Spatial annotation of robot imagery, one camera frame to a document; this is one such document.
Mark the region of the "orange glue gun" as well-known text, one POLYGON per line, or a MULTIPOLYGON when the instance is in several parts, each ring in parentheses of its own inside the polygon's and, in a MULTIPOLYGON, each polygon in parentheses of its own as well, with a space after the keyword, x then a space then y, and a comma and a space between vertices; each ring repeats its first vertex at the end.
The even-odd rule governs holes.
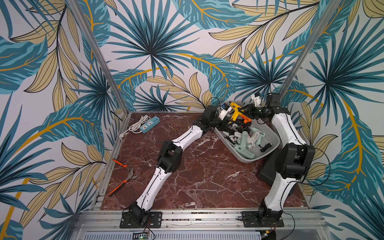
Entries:
POLYGON ((246 115, 240 115, 240 117, 243 119, 244 124, 248 124, 252 122, 252 120, 248 118, 246 115))

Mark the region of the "yellow glue gun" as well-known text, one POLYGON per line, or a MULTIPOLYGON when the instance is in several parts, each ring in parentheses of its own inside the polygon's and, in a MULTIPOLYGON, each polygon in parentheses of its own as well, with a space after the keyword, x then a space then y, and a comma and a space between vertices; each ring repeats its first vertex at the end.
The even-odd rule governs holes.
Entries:
POLYGON ((242 107, 234 102, 230 103, 230 106, 234 110, 234 113, 231 116, 231 120, 236 121, 238 117, 243 115, 243 113, 240 111, 242 107))

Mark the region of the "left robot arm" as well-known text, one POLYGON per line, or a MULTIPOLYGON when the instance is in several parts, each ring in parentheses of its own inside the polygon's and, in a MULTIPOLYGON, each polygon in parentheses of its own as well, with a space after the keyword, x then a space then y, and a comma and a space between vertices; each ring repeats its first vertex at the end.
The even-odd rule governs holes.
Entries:
POLYGON ((129 206, 128 214, 134 224, 142 227, 149 223, 149 212, 155 198, 168 177, 180 167, 183 151, 209 130, 222 123, 231 109, 231 106, 227 104, 222 104, 219 107, 209 105, 205 108, 202 116, 194 121, 184 134, 172 141, 163 143, 157 158, 154 175, 140 197, 129 206))

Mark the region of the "large white glue gun pink stick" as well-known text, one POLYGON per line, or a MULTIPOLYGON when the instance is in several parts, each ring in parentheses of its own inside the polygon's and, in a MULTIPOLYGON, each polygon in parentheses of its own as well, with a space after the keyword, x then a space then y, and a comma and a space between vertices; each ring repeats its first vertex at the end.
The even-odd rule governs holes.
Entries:
POLYGON ((250 150, 255 146, 259 146, 261 144, 262 139, 266 134, 262 131, 253 132, 250 137, 247 137, 246 148, 250 150))

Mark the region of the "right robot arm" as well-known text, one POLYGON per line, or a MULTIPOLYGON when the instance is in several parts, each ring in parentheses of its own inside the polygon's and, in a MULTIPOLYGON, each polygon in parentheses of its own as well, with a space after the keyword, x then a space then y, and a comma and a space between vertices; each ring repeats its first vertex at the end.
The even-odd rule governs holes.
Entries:
POLYGON ((269 119, 281 139, 283 149, 273 158, 276 175, 270 192, 256 212, 242 212, 242 220, 245 227, 256 223, 264 227, 278 225, 289 192, 298 180, 307 176, 316 150, 300 137, 290 112, 280 106, 279 93, 268 94, 263 107, 259 106, 258 100, 254 100, 253 104, 245 107, 243 113, 250 119, 269 119))

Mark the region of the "mint glue gun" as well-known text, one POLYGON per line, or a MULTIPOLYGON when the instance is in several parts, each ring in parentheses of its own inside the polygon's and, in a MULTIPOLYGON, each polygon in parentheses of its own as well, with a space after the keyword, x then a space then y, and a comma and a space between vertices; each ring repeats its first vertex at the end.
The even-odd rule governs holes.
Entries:
POLYGON ((246 159, 254 159, 255 154, 247 149, 248 133, 243 131, 241 136, 237 139, 237 144, 235 144, 234 149, 246 159))

